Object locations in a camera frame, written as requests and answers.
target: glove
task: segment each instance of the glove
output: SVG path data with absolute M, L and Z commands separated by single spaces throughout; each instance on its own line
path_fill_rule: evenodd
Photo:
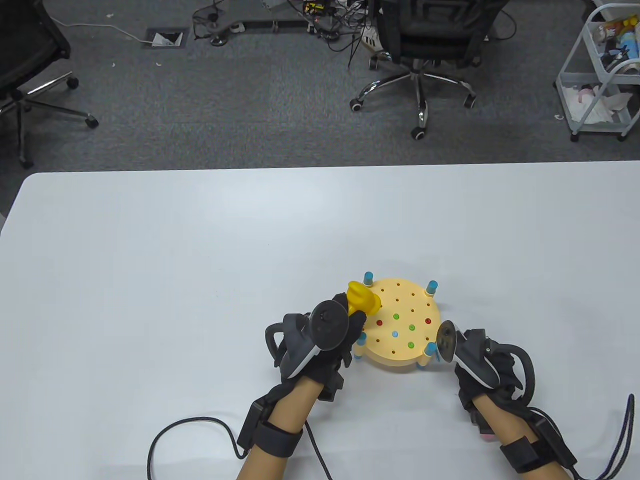
M 500 375 L 500 387 L 495 390 L 480 385 L 464 368 L 456 364 L 455 372 L 460 384 L 458 397 L 460 397 L 462 407 L 468 412 L 474 409 L 472 401 L 481 395 L 491 394 L 492 396 L 509 400 L 516 388 L 522 388 L 522 383 L 513 372 L 515 360 L 510 354 L 493 353 L 489 355 L 487 359 L 493 364 L 498 375 Z
M 349 310 L 346 293 L 338 293 L 338 295 L 333 297 L 333 300 L 340 303 L 345 310 Z M 360 338 L 366 320 L 367 316 L 364 312 L 354 312 L 349 317 L 349 328 L 342 343 L 333 350 L 321 351 L 318 353 L 294 378 L 283 378 L 282 383 L 272 388 L 267 394 L 267 401 L 269 403 L 277 402 L 290 394 L 295 384 L 303 376 L 309 377 L 311 380 L 324 385 L 324 389 L 319 396 L 320 400 L 333 401 L 335 392 L 340 390 L 344 383 L 344 380 L 338 373 L 338 370 L 343 363 L 345 368 L 348 368 L 351 364 L 351 347 L 356 340 Z M 283 340 L 278 347 L 278 355 L 276 358 L 277 362 L 282 359 L 285 352 L 286 347 Z

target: desk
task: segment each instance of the desk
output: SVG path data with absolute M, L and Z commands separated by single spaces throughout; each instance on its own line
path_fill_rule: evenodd
M 174 420 L 237 434 L 278 379 L 266 325 L 367 270 L 434 278 L 444 318 L 528 350 L 593 477 L 640 394 L 639 183 L 639 162 L 32 175 L 0 235 L 0 478 L 140 480 Z M 516 478 L 451 365 L 344 376 L 310 418 L 334 478 Z M 241 466 L 214 425 L 156 460 L 157 480 Z M 307 438 L 288 478 L 324 478 Z

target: yellow rubber duck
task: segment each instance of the yellow rubber duck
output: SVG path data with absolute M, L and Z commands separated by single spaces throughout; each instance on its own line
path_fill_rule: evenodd
M 367 316 L 378 313 L 381 305 L 380 297 L 360 282 L 349 282 L 347 289 L 347 304 L 349 316 L 360 310 Z

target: chrome chair base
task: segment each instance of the chrome chair base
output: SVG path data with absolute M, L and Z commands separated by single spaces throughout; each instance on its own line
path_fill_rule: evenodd
M 385 52 L 379 52 L 378 54 L 372 56 L 369 60 L 369 68 L 371 70 L 375 70 L 376 68 L 378 68 L 378 60 L 389 60 L 388 54 Z M 411 136 L 414 140 L 420 140 L 424 137 L 427 131 L 427 120 L 429 118 L 429 105 L 427 104 L 427 100 L 424 95 L 422 78 L 431 78 L 434 80 L 461 86 L 467 91 L 467 98 L 465 99 L 464 103 L 465 107 L 474 107 L 476 103 L 476 93 L 470 84 L 462 79 L 456 79 L 448 75 L 427 72 L 424 70 L 424 67 L 427 64 L 428 62 L 424 60 L 414 60 L 408 71 L 396 75 L 391 75 L 390 77 L 381 80 L 375 80 L 369 83 L 360 91 L 356 98 L 349 102 L 349 107 L 351 107 L 351 110 L 353 111 L 360 111 L 362 109 L 362 105 L 364 104 L 366 96 L 371 92 L 374 92 L 375 90 L 378 90 L 386 85 L 391 85 L 392 83 L 398 82 L 400 80 L 412 80 L 415 87 L 415 95 L 418 104 L 418 126 L 411 131 Z
M 87 126 L 91 129 L 94 129 L 99 125 L 98 120 L 96 120 L 95 117 L 90 113 L 80 110 L 71 110 L 69 108 L 59 107 L 57 105 L 51 105 L 35 100 L 39 95 L 51 90 L 53 87 L 59 85 L 62 82 L 66 82 L 67 86 L 71 90 L 75 90 L 79 86 L 79 81 L 76 77 L 73 76 L 73 72 L 67 72 L 66 74 L 59 76 L 56 79 L 48 81 L 45 84 L 34 88 L 30 92 L 24 94 L 18 92 L 20 93 L 19 95 L 12 95 L 13 99 L 0 107 L 0 115 L 9 113 L 11 110 L 15 109 L 18 124 L 18 158 L 24 168 L 31 168 L 33 166 L 33 162 L 28 159 L 25 153 L 25 113 L 30 112 L 32 108 L 55 111 L 58 113 L 65 113 L 67 115 L 81 116 L 84 118 L 84 122 L 87 124 Z

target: floor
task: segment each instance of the floor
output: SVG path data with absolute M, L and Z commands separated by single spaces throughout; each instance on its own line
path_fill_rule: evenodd
M 68 22 L 110 22 L 141 36 L 148 26 L 189 26 L 202 0 L 48 0 L 49 13 Z M 349 100 L 369 81 L 394 69 L 367 69 L 361 47 L 331 52 L 304 33 L 237 35 L 224 47 L 190 38 L 183 50 L 151 51 L 110 30 L 63 29 L 72 59 L 42 77 L 73 69 L 80 88 L 43 96 L 92 112 L 89 130 L 75 118 L 29 114 L 28 144 L 35 167 L 15 158 L 12 118 L 0 119 L 0 212 L 7 214 L 33 172 L 262 168 L 382 164 L 597 161 L 631 159 L 640 135 L 569 142 L 552 88 L 579 32 L 583 0 L 512 0 L 506 10 L 517 35 L 486 46 L 480 68 L 465 72 L 479 97 L 427 82 L 429 132 L 413 141 L 412 85 L 372 94 L 361 112 Z M 497 29 L 508 35 L 500 16 Z

